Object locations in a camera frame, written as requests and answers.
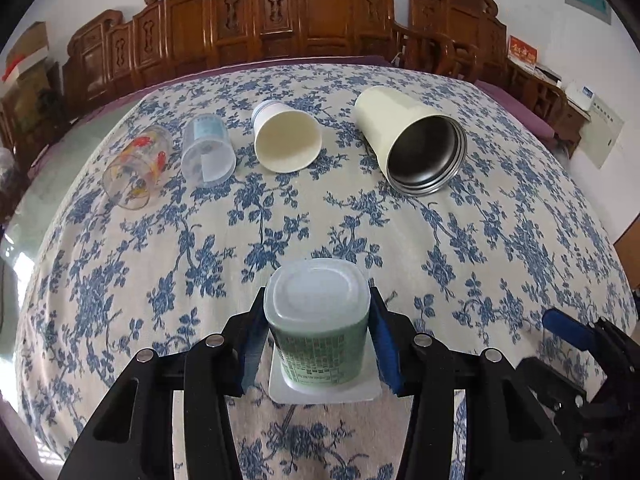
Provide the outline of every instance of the wall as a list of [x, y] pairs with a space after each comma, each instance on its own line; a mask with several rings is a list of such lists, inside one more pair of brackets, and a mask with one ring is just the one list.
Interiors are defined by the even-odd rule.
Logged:
[[[620, 20], [612, 26], [566, 6], [564, 0], [495, 0], [498, 17], [508, 33], [538, 47], [540, 59], [565, 79], [579, 78], [589, 84], [625, 121], [618, 142], [601, 170], [594, 167], [580, 148], [572, 158], [572, 173], [616, 239], [640, 209], [640, 107], [633, 96], [640, 94], [640, 54]], [[8, 45], [36, 20], [47, 22], [52, 56], [66, 61], [66, 44], [81, 25], [105, 9], [122, 10], [128, 20], [144, 6], [143, 0], [35, 0], [18, 24]], [[406, 23], [408, 0], [396, 0], [396, 19]], [[4, 65], [7, 47], [0, 54]]]

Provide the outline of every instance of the green and white plastic container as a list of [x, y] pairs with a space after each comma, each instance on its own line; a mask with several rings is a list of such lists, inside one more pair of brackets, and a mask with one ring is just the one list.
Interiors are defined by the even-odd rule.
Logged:
[[313, 390], [357, 377], [369, 302], [367, 280], [346, 260], [299, 260], [273, 273], [264, 313], [291, 388]]

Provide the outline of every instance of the cream colored tumbler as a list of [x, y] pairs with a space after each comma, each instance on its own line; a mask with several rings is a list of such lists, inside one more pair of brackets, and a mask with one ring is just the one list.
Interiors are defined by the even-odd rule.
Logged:
[[462, 126], [398, 90], [367, 88], [356, 100], [354, 115], [385, 178], [405, 194], [435, 192], [455, 176], [465, 160]]

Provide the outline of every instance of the silver bolt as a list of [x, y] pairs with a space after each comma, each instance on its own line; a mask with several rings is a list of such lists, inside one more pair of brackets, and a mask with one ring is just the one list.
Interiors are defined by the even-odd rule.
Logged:
[[414, 343], [416, 346], [421, 346], [422, 348], [427, 348], [427, 346], [431, 346], [433, 343], [433, 339], [427, 334], [416, 334], [414, 336]]
[[484, 357], [489, 359], [489, 361], [491, 361], [492, 363], [497, 363], [500, 359], [502, 359], [502, 354], [500, 353], [499, 350], [496, 350], [495, 348], [489, 348], [484, 353]]
[[224, 342], [225, 338], [222, 336], [222, 334], [211, 334], [209, 337], [207, 337], [205, 344], [211, 348], [215, 348], [222, 345]]
[[153, 356], [154, 351], [151, 348], [145, 348], [136, 354], [136, 360], [140, 363], [146, 363], [147, 361], [151, 361]]

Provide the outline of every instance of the tablecloth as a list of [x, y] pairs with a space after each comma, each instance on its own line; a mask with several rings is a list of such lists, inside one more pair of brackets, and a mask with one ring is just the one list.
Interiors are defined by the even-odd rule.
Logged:
[[[397, 88], [455, 117], [466, 162], [423, 198], [395, 192], [356, 129], [368, 86]], [[277, 99], [313, 114], [323, 147], [306, 169], [274, 174], [258, 163], [252, 108]], [[190, 189], [179, 171], [186, 123], [224, 119], [234, 175]], [[161, 124], [173, 151], [160, 189], [137, 211], [113, 206], [106, 165], [145, 127]], [[47, 234], [19, 327], [22, 416], [67, 455], [108, 387], [141, 348], [190, 348], [249, 309], [284, 262], [345, 258], [391, 310], [451, 349], [499, 348], [515, 366], [537, 355], [593, 395], [603, 380], [588, 354], [543, 333], [545, 309], [581, 322], [636, 322], [620, 263], [590, 204], [545, 148], [497, 103], [465, 82], [395, 68], [299, 65], [246, 70], [167, 86], [123, 118], [81, 171]], [[385, 388], [372, 402], [284, 406], [268, 397], [273, 343], [255, 385], [229, 400], [247, 479], [388, 480], [409, 400]], [[465, 404], [456, 394], [452, 477], [462, 471]], [[180, 395], [174, 409], [177, 478], [186, 477]]]

